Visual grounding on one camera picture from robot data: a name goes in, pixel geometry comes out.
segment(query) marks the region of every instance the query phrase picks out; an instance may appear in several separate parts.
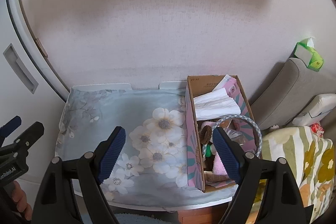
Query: wall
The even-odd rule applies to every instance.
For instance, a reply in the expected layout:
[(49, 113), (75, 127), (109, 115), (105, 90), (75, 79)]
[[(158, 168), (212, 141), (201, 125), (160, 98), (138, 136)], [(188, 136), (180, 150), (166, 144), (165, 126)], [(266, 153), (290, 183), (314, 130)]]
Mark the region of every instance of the wall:
[(254, 100), (295, 43), (314, 36), (336, 75), (332, 0), (22, 0), (69, 87), (157, 87), (187, 75), (237, 74)]

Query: wooden floor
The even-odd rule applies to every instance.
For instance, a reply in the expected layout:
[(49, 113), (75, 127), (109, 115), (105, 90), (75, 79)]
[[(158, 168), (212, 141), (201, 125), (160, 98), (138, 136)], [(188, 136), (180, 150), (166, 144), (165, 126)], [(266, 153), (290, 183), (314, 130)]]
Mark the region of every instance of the wooden floor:
[(178, 212), (181, 224), (218, 224), (226, 211), (228, 203), (213, 207)]

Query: white cabinet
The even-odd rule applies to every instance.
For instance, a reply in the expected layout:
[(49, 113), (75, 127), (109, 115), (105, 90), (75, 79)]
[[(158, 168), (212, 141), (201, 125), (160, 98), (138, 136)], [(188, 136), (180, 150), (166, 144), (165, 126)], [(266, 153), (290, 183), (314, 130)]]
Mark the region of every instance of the white cabinet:
[[(14, 67), (17, 70), (22, 69), (18, 74), (8, 63), (8, 56), (6, 59), (3, 54), (10, 45), (10, 50), (15, 53), (11, 52), (8, 56), (14, 56), (14, 59), (18, 57), (16, 61), (12, 58), (12, 62), (16, 62)], [(11, 23), (6, 0), (0, 0), (0, 77), (0, 126), (16, 115), (22, 119), (22, 125), (5, 140), (4, 145), (12, 143), (23, 130), (36, 121), (41, 122), (45, 128), (44, 135), (29, 149), (29, 171), (21, 177), (22, 180), (36, 185), (41, 182), (54, 156), (58, 123), (65, 102), (29, 59)], [(28, 200), (32, 200), (31, 196), (34, 196), (33, 192), (36, 192), (37, 187), (34, 189), (26, 189), (29, 193)]]

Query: white cloth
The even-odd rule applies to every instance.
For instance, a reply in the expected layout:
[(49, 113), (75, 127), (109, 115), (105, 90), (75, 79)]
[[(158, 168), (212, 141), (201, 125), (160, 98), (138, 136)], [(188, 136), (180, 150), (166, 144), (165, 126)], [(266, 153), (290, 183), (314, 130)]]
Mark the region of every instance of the white cloth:
[(228, 114), (240, 114), (240, 107), (224, 88), (194, 98), (196, 120), (217, 119)]

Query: white pillow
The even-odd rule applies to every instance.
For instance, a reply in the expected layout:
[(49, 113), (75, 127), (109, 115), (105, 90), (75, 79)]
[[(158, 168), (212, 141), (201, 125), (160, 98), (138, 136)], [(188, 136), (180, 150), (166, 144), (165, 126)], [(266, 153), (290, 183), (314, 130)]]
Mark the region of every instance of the white pillow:
[(322, 120), (336, 106), (336, 94), (320, 94), (292, 121), (294, 126), (310, 126)]

